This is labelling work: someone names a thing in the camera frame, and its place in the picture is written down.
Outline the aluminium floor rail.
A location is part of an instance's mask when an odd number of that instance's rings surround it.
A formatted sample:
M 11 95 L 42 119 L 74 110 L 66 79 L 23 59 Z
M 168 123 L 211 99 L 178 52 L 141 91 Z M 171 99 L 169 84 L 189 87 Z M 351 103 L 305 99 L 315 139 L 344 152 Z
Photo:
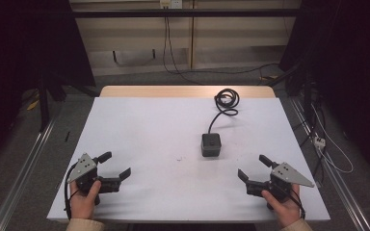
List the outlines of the aluminium floor rail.
M 9 222 L 12 218 L 13 212 L 20 201 L 20 198 L 26 188 L 29 178 L 40 158 L 40 154 L 51 135 L 56 119 L 49 120 L 45 128 L 39 132 L 39 135 L 28 154 L 22 169 L 17 174 L 9 193 L 7 194 L 4 202 L 0 206 L 0 231 L 6 231 Z
M 310 134 L 310 125 L 309 123 L 304 119 L 304 106 L 302 106 L 302 103 L 297 98 L 290 98 L 289 101 L 291 102 L 291 105 L 293 106 L 293 109 L 300 120 L 300 122 L 303 125 L 303 128 L 305 132 L 309 135 Z M 314 111 L 314 107 L 312 107 L 312 112 L 316 114 L 316 121 L 319 122 L 320 127 L 322 128 L 322 131 L 325 132 L 327 136 L 327 140 L 331 141 L 333 145 L 335 145 L 336 148 L 338 148 L 339 151 L 342 151 L 342 154 L 344 157 L 346 157 L 350 163 L 350 166 L 352 166 L 352 171 L 347 170 L 339 170 L 336 164 L 333 162 L 329 152 L 326 150 L 326 148 L 322 150 L 316 148 L 316 154 L 318 157 L 322 158 L 323 164 L 324 164 L 324 170 L 325 173 L 328 174 L 332 184 L 334 185 L 335 190 L 338 193 L 339 198 L 341 199 L 348 215 L 350 216 L 353 224 L 355 225 L 355 228 L 357 231 L 370 231 L 370 224 L 367 221 L 367 218 L 365 214 L 363 213 L 361 207 L 357 203 L 356 198 L 351 193 L 350 189 L 348 188 L 344 178 L 342 177 L 342 173 L 352 173 L 354 170 L 354 165 L 352 164 L 351 160 L 348 158 L 345 152 L 336 145 L 336 143 L 330 138 L 329 134 L 326 132 L 324 125 L 321 124 L 321 119 Z

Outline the black horizontal frame bar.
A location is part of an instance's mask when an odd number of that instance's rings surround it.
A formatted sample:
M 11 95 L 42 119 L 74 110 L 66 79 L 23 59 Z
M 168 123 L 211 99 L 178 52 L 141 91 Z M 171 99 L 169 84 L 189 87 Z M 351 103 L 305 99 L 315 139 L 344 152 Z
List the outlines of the black horizontal frame bar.
M 106 17 L 287 17 L 299 16 L 299 9 L 262 9 L 262 10 L 112 10 L 112 11 L 74 11 L 69 13 L 76 18 Z

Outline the black cube power adapter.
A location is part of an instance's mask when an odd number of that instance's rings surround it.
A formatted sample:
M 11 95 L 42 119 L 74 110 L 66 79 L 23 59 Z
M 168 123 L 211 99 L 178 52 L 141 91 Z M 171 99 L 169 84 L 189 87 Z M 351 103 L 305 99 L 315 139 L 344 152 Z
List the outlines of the black cube power adapter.
M 221 137 L 217 133 L 203 134 L 201 154 L 203 157 L 218 157 L 222 148 Z

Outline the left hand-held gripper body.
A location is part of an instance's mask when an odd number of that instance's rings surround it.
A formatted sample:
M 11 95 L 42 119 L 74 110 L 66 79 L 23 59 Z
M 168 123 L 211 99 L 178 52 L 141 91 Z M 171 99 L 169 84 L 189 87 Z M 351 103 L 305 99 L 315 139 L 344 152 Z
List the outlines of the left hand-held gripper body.
M 88 193 L 98 177 L 97 164 L 97 158 L 92 158 L 87 153 L 84 153 L 75 163 L 66 181 L 69 184 L 75 182 L 81 192 Z

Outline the white power strip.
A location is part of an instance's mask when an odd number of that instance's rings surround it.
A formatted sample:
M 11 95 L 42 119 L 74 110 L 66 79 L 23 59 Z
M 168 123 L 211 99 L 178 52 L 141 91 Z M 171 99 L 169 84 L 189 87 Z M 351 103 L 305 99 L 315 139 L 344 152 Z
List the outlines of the white power strip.
M 315 136 L 313 138 L 313 144 L 316 148 L 323 150 L 326 147 L 326 140 L 321 137 Z

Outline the person's left hand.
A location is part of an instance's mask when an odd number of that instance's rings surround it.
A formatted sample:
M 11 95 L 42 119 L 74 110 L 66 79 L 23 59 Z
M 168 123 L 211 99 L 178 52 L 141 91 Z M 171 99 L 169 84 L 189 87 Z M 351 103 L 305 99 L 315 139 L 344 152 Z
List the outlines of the person's left hand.
M 94 201 L 98 196 L 100 187 L 101 182 L 95 181 L 88 193 L 82 193 L 75 182 L 70 184 L 72 197 L 69 204 L 72 218 L 93 219 Z

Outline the white table cover sheet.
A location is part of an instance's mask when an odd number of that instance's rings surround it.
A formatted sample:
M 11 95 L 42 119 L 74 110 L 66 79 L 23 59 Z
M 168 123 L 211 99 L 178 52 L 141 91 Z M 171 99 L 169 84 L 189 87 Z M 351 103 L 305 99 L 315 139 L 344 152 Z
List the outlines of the white table cover sheet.
M 105 193 L 95 217 L 128 222 L 261 222 L 274 219 L 264 199 L 247 194 L 238 169 L 267 181 L 265 155 L 312 175 L 276 98 L 243 98 L 236 116 L 219 115 L 211 98 L 99 97 L 73 153 L 111 151 L 99 175 L 131 168 L 119 192 Z M 218 157 L 203 157 L 203 134 L 217 133 Z

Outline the person's right hand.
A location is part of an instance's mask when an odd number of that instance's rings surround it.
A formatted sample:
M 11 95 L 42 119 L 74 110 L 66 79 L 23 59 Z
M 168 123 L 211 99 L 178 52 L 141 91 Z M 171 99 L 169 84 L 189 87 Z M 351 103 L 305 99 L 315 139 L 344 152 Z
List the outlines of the person's right hand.
M 274 209 L 280 228 L 286 228 L 301 218 L 300 207 L 292 199 L 280 203 L 268 191 L 262 191 L 261 194 Z

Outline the black metal stand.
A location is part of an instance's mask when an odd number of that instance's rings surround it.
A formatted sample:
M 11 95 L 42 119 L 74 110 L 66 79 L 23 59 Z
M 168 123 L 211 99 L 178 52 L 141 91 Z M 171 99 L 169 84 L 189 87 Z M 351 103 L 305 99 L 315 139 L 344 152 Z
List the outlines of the black metal stand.
M 63 86 L 72 86 L 76 90 L 79 90 L 90 97 L 97 97 L 100 95 L 98 90 L 91 90 L 89 87 L 78 84 L 75 80 L 71 80 L 65 75 L 43 72 L 38 79 L 41 132 L 48 127 L 50 121 L 47 93 L 50 93 L 55 101 L 64 101 L 66 99 L 66 92 L 63 89 Z
M 283 82 L 288 96 L 298 96 L 301 90 L 304 91 L 304 118 L 312 124 L 311 107 L 311 73 L 308 64 L 299 62 L 270 81 L 267 86 L 274 87 Z

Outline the black curtain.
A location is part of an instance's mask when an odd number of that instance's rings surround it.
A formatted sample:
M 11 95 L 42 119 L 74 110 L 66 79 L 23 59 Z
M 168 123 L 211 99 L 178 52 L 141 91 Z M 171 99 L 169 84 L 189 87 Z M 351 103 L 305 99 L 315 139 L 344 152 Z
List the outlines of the black curtain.
M 92 68 L 70 0 L 0 0 L 0 146 L 26 90 L 47 87 L 66 97 L 63 85 L 94 86 Z
M 318 90 L 370 164 L 370 0 L 301 0 L 279 67 L 310 54 Z

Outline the white wall socket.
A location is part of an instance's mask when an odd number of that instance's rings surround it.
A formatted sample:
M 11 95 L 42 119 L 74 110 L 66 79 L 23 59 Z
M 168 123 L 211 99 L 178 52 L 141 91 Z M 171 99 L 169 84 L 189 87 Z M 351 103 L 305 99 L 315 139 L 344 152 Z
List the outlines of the white wall socket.
M 161 9 L 179 10 L 183 8 L 182 0 L 159 0 Z

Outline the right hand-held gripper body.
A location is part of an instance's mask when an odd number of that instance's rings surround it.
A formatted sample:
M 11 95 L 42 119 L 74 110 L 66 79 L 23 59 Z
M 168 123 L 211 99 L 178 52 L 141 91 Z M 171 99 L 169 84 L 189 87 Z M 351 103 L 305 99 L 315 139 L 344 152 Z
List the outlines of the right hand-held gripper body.
M 301 185 L 313 188 L 314 184 L 299 173 L 295 168 L 283 162 L 270 164 L 270 193 L 280 202 L 285 201 L 292 194 L 293 185 Z

